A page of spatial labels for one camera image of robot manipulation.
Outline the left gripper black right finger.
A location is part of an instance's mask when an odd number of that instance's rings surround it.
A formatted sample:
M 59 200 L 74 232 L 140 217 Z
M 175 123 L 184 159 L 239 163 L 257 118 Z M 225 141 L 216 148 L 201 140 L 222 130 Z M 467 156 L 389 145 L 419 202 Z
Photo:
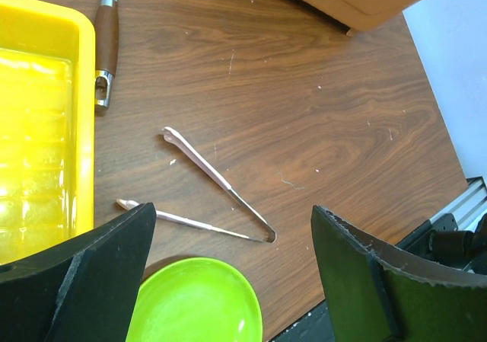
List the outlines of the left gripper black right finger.
M 314 252 L 337 341 L 484 341 L 486 278 L 404 251 L 314 206 Z

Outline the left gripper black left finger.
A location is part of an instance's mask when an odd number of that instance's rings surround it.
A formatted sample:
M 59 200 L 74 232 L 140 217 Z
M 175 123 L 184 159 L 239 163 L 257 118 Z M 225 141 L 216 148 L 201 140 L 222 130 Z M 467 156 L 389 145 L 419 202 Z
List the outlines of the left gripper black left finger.
M 124 341 L 156 223 L 143 203 L 1 267 L 3 341 Z

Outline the small lime green plate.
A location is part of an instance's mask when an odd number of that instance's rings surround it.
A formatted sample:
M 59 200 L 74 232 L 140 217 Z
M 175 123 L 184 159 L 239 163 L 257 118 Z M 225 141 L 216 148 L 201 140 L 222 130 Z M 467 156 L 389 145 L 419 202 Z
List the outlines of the small lime green plate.
M 256 293 L 235 267 L 209 257 L 175 261 L 144 281 L 128 341 L 261 341 Z

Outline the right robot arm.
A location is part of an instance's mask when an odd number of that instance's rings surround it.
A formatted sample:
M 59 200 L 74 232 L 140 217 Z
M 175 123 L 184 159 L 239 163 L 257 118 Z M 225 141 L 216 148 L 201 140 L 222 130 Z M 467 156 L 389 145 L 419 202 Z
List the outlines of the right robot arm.
M 474 232 L 433 232 L 430 237 L 433 261 L 445 266 L 464 269 L 486 275 L 486 214 L 482 216 Z

